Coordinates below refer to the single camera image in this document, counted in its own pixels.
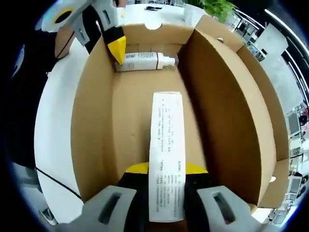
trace potted plant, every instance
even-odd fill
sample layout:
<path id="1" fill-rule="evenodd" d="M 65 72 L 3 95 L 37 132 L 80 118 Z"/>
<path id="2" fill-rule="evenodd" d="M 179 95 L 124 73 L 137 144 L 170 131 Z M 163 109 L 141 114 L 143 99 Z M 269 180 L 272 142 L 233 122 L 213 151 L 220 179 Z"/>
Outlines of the potted plant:
<path id="1" fill-rule="evenodd" d="M 234 9 L 237 8 L 227 0 L 188 0 L 188 4 L 204 9 L 220 23 L 224 23 L 228 14 L 234 14 Z"/>

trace white bottle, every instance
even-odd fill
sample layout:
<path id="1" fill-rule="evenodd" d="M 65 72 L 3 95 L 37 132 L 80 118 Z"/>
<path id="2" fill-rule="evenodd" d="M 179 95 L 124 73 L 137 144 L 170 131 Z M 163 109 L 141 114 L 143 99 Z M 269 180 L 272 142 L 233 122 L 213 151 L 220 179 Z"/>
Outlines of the white bottle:
<path id="1" fill-rule="evenodd" d="M 176 65 L 176 58 L 166 57 L 161 52 L 126 53 L 123 65 L 115 63 L 118 72 L 175 68 Z"/>

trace cardboard box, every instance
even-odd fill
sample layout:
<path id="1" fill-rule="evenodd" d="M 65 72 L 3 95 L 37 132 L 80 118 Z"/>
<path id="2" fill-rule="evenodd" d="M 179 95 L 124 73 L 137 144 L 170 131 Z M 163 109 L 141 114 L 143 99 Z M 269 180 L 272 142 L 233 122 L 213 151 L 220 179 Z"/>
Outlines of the cardboard box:
<path id="1" fill-rule="evenodd" d="M 127 52 L 178 54 L 179 65 L 117 73 L 103 40 L 97 42 L 71 123 L 82 200 L 148 161 L 153 93 L 177 91 L 183 96 L 186 162 L 207 167 L 216 184 L 253 208 L 278 207 L 288 183 L 287 130 L 274 88 L 242 40 L 206 15 L 196 29 L 131 25 L 124 32 Z"/>

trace white table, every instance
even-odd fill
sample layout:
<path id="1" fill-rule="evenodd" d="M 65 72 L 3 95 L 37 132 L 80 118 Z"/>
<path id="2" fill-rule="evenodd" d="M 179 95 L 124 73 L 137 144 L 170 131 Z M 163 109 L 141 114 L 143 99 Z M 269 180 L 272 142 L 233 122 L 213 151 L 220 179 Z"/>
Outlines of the white table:
<path id="1" fill-rule="evenodd" d="M 128 5 L 126 7 L 126 25 L 152 22 L 157 24 L 189 25 L 195 27 L 203 10 L 190 6 L 184 8 L 159 5 L 158 12 L 145 11 L 153 4 Z M 70 124 L 74 97 L 88 52 L 75 39 L 70 54 L 60 60 L 52 72 L 43 90 L 35 124 L 34 151 L 36 166 L 59 182 L 79 194 L 70 147 Z M 47 204 L 59 223 L 68 223 L 81 214 L 83 202 L 70 191 L 49 177 L 38 172 L 40 185 Z"/>

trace white wall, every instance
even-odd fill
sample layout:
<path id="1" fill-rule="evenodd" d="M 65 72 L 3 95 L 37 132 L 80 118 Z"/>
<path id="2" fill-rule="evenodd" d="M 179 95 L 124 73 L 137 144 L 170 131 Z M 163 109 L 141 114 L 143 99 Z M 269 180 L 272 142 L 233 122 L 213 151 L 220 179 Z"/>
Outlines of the white wall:
<path id="1" fill-rule="evenodd" d="M 305 151 L 309 151 L 309 138 L 306 137 L 307 133 L 308 133 L 308 132 L 306 132 L 306 134 L 305 134 L 305 136 L 304 136 L 305 139 L 306 139 L 306 141 L 303 142 L 303 144 L 302 144 L 302 147 L 303 147 L 303 149 L 304 149 Z"/>
<path id="2" fill-rule="evenodd" d="M 285 217 L 285 219 L 283 220 L 281 226 L 285 225 L 285 224 L 289 221 L 289 219 L 291 218 L 291 216 L 293 215 L 293 213 L 296 211 L 296 209 L 297 209 L 297 206 L 292 206 L 292 207 L 291 207 L 291 209 L 290 209 L 288 215 L 287 215 L 287 216 Z"/>
<path id="3" fill-rule="evenodd" d="M 247 33 L 251 35 L 254 30 L 256 30 L 256 28 L 250 25 L 250 27 L 247 29 Z"/>
<path id="4" fill-rule="evenodd" d="M 301 169 L 299 170 L 301 174 L 309 173 L 309 160 L 303 162 Z"/>
<path id="5" fill-rule="evenodd" d="M 282 56 L 278 54 L 267 55 L 260 64 L 276 90 L 283 112 L 286 114 L 297 107 L 303 101 L 303 96 L 294 74 Z"/>
<path id="6" fill-rule="evenodd" d="M 257 208 L 255 212 L 252 214 L 252 217 L 254 217 L 257 221 L 263 223 L 271 211 L 272 209 L 268 208 Z"/>
<path id="7" fill-rule="evenodd" d="M 234 31 L 240 20 L 241 19 L 239 17 L 232 14 L 228 14 L 224 24 L 226 24 L 231 30 Z"/>
<path id="8" fill-rule="evenodd" d="M 263 33 L 254 43 L 259 49 L 264 49 L 269 55 L 281 55 L 288 47 L 288 42 L 272 24 L 268 24 Z"/>

